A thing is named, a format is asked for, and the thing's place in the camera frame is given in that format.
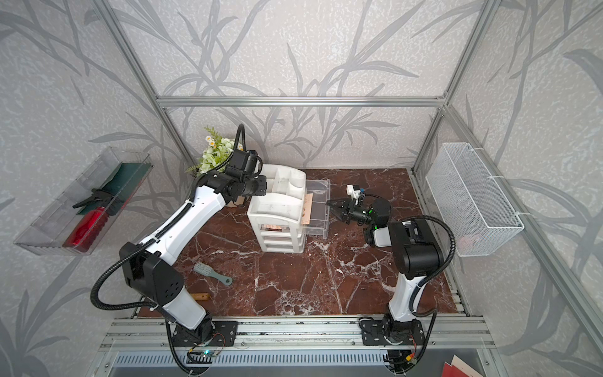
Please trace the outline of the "clear top drawer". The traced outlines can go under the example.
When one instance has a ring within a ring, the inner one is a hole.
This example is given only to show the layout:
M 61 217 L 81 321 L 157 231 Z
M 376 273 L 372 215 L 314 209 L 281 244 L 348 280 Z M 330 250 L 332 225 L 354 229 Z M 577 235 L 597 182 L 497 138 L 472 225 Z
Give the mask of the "clear top drawer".
M 306 193 L 312 194 L 309 221 L 304 224 L 308 236 L 328 238 L 330 207 L 327 202 L 331 199 L 331 182 L 326 180 L 307 180 Z

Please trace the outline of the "beige postcard red characters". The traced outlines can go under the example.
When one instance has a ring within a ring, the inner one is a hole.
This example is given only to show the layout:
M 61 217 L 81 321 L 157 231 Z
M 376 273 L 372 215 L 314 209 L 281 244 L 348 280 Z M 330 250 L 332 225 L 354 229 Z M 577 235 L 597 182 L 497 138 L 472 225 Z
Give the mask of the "beige postcard red characters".
M 312 213 L 312 193 L 306 193 L 303 201 L 303 209 L 302 209 L 302 219 L 301 224 L 306 226 L 310 223 L 311 213 Z

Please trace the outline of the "white plastic drawer organizer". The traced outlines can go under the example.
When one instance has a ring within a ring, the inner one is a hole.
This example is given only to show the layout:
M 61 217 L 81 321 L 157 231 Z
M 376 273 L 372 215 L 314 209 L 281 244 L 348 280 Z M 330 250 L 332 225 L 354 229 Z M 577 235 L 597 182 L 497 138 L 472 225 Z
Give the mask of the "white plastic drawer organizer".
M 301 224 L 306 195 L 306 173 L 277 164 L 267 164 L 265 196 L 254 196 L 247 210 L 251 227 L 264 252 L 300 254 L 304 251 L 306 231 Z M 283 232 L 262 231 L 262 225 L 283 226 Z

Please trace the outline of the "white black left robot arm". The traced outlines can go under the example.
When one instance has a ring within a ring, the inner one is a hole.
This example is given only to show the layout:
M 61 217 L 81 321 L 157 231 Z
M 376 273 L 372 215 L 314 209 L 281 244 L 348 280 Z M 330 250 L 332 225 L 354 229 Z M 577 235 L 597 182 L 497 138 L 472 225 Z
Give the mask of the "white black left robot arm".
M 157 231 L 135 245 L 126 243 L 119 257 L 126 284 L 149 300 L 164 317 L 191 331 L 206 331 L 210 315 L 185 288 L 174 268 L 188 242 L 227 202 L 240 196 L 264 196 L 264 175 L 231 176 L 210 172 L 198 181 L 190 198 Z

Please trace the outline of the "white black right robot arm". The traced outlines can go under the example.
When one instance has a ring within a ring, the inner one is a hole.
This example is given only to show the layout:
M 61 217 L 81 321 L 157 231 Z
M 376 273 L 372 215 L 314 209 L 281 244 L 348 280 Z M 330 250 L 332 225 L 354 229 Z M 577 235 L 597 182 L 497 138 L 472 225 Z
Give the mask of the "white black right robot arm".
M 435 314 L 436 309 L 425 313 L 416 311 L 423 288 L 441 274 L 455 254 L 455 237 L 451 228 L 429 215 L 418 215 L 401 221 L 389 219 L 392 206 L 380 196 L 370 207 L 364 206 L 364 195 L 331 199 L 327 202 L 337 220 L 346 224 L 352 221 L 364 226 L 367 244 L 377 248 L 392 248 L 394 263 L 399 272 L 394 296 L 390 300 L 386 319 L 390 323 L 410 322 L 418 317 Z M 449 236 L 451 249 L 444 257 L 429 221 L 441 226 Z

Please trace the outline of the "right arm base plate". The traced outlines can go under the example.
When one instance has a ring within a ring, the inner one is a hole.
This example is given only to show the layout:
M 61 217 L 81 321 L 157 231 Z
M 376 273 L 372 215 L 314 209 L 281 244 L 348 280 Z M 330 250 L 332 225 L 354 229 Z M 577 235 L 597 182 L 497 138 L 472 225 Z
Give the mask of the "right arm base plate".
M 400 322 L 390 317 L 375 320 L 361 317 L 358 320 L 362 342 L 365 346 L 422 346 L 424 331 L 422 323 L 413 319 Z

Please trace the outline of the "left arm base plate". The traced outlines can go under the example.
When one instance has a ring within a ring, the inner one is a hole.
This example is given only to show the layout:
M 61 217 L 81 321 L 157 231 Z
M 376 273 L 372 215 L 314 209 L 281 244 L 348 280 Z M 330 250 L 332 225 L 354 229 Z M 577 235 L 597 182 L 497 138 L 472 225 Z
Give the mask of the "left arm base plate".
M 232 347 L 236 339 L 238 324 L 237 321 L 219 320 L 213 321 L 211 324 L 201 324 L 195 330 L 176 325 L 171 336 L 171 342 L 175 347 L 197 345 Z

